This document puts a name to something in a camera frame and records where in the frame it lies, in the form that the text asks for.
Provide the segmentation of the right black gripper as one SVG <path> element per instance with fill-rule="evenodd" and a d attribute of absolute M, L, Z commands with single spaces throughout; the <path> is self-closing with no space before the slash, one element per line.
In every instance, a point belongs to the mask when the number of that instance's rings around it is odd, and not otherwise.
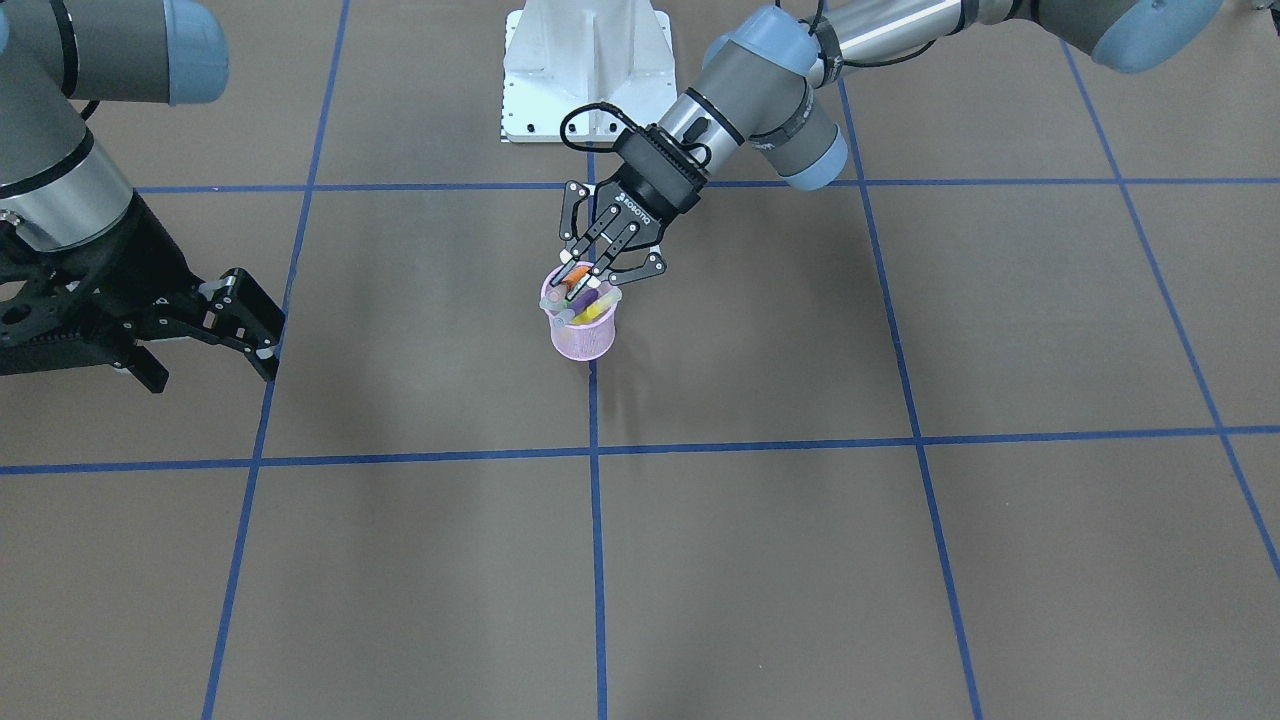
<path fill-rule="evenodd" d="M 40 252 L 3 213 L 1 373 L 113 365 L 150 393 L 170 373 L 142 341 L 192 338 L 241 354 L 265 382 L 280 366 L 282 309 L 244 269 L 204 282 L 140 193 L 96 240 Z"/>

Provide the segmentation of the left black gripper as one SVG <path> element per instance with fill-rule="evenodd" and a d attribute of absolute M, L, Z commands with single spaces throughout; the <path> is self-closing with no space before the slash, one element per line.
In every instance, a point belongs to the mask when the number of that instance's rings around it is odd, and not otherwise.
<path fill-rule="evenodd" d="M 626 129 L 612 152 L 622 165 L 599 184 L 564 184 L 559 237 L 564 249 L 552 284 L 562 281 L 596 246 L 599 258 L 580 284 L 627 284 L 659 275 L 666 260 L 658 245 L 675 219 L 692 209 L 707 183 L 707 173 L 690 151 L 659 126 Z M 579 209 L 595 202 L 591 224 L 579 228 Z"/>

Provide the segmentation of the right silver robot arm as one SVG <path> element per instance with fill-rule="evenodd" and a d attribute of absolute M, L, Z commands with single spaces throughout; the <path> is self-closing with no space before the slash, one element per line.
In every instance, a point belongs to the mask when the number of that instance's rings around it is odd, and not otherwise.
<path fill-rule="evenodd" d="M 244 269 L 196 275 L 88 119 L 100 102 L 216 101 L 229 47 L 198 1 L 5 1 L 4 375 L 111 366 L 154 393 L 155 341 L 234 350 L 266 382 L 285 315 Z"/>

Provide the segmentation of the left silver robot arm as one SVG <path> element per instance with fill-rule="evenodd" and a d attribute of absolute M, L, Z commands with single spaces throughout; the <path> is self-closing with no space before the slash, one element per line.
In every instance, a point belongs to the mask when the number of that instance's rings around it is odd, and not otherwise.
<path fill-rule="evenodd" d="M 667 228 L 699 201 L 708 181 L 742 147 L 756 150 L 790 187 L 826 187 L 849 143 L 818 102 L 819 90 L 852 73 L 915 61 L 973 26 L 1021 20 L 1121 73 L 1149 70 L 1180 53 L 1219 14 L 1217 1 L 850 1 L 809 17 L 759 6 L 705 53 L 696 78 L 646 126 L 611 102 L 620 122 L 611 151 L 620 167 L 588 187 L 564 187 L 559 266 L 550 283 L 567 299 L 602 284 L 659 275 Z"/>

